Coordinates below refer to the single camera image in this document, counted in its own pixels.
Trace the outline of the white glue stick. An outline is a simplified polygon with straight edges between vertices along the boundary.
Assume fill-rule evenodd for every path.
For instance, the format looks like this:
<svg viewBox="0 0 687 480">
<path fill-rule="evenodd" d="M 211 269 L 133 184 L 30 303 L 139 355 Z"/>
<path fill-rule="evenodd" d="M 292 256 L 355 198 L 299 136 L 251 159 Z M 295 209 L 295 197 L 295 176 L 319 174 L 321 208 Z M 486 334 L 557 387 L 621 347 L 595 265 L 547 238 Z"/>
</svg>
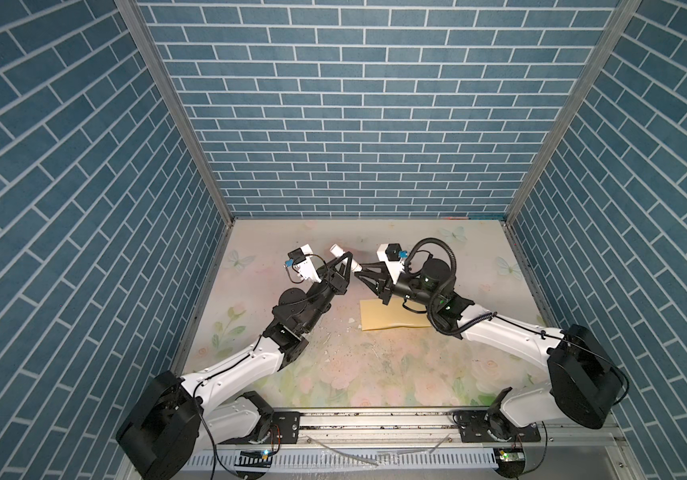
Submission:
<svg viewBox="0 0 687 480">
<path fill-rule="evenodd" d="M 337 244 L 333 244 L 333 246 L 329 248 L 329 251 L 336 258 L 341 258 L 347 254 L 347 252 Z M 361 271 L 361 266 L 353 258 L 349 259 L 349 264 L 351 264 L 351 272 L 355 273 Z"/>
</svg>

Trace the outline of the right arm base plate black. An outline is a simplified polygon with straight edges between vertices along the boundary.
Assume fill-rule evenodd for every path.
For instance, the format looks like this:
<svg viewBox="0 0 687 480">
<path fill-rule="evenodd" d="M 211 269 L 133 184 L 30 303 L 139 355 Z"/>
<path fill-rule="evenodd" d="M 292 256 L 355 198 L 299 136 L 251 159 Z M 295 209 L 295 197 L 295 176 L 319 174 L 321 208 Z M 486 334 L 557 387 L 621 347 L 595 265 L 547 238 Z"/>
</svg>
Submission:
<svg viewBox="0 0 687 480">
<path fill-rule="evenodd" d="M 461 409 L 451 412 L 451 421 L 459 430 L 463 443 L 539 443 L 541 432 L 537 426 L 515 427 L 503 417 L 485 410 Z"/>
</svg>

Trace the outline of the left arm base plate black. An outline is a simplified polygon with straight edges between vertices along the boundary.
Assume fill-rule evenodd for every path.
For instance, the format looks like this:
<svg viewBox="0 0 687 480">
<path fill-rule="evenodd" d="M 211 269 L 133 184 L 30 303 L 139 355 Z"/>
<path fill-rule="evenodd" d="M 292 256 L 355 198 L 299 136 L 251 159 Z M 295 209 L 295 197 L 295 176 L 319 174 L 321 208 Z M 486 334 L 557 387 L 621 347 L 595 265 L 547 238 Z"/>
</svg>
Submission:
<svg viewBox="0 0 687 480">
<path fill-rule="evenodd" d="M 275 443 L 297 444 L 301 414 L 298 411 L 279 411 L 271 416 L 263 415 L 245 434 L 233 435 L 217 441 L 217 444 L 247 445 L 267 444 L 273 435 L 279 437 Z"/>
</svg>

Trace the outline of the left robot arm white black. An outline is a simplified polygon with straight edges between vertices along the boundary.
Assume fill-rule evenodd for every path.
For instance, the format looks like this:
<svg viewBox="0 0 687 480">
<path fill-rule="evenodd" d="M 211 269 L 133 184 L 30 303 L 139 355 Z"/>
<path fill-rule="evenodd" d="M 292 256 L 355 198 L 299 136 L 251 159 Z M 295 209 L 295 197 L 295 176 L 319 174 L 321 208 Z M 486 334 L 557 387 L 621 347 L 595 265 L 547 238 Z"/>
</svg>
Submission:
<svg viewBox="0 0 687 480">
<path fill-rule="evenodd" d="M 299 358 L 306 334 L 347 292 L 353 254 L 323 264 L 309 290 L 290 288 L 272 308 L 259 338 L 225 360 L 178 376 L 158 374 L 120 424 L 115 438 L 143 479 L 170 479 L 199 449 L 223 440 L 259 440 L 267 432 L 270 406 L 248 386 Z"/>
</svg>

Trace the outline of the yellow envelope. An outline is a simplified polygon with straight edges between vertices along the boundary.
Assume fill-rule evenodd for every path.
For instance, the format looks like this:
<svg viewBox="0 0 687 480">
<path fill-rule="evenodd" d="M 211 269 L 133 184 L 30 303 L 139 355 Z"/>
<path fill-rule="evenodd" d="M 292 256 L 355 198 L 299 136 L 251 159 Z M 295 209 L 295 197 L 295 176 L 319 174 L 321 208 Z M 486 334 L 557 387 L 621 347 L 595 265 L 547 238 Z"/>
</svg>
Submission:
<svg viewBox="0 0 687 480">
<path fill-rule="evenodd" d="M 361 300 L 361 329 L 379 331 L 395 328 L 431 328 L 425 314 L 410 312 L 400 303 L 383 304 L 381 300 Z"/>
</svg>

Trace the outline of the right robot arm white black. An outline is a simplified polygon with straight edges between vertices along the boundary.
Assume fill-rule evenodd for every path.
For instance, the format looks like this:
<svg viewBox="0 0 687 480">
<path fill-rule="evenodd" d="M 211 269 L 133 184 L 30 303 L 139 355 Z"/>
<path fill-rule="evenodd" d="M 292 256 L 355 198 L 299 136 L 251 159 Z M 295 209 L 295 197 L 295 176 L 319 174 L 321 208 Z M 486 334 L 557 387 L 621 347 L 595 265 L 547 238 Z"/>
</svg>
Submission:
<svg viewBox="0 0 687 480">
<path fill-rule="evenodd" d="M 355 273 L 385 303 L 398 297 L 415 303 L 440 334 L 485 344 L 539 368 L 545 381 L 507 387 L 485 413 L 489 431 L 509 439 L 519 429 L 551 420 L 571 420 L 599 430 L 611 408 L 627 394 L 627 376 L 585 327 L 560 330 L 502 316 L 455 292 L 455 270 L 431 258 L 417 273 L 401 262 L 363 264 Z"/>
</svg>

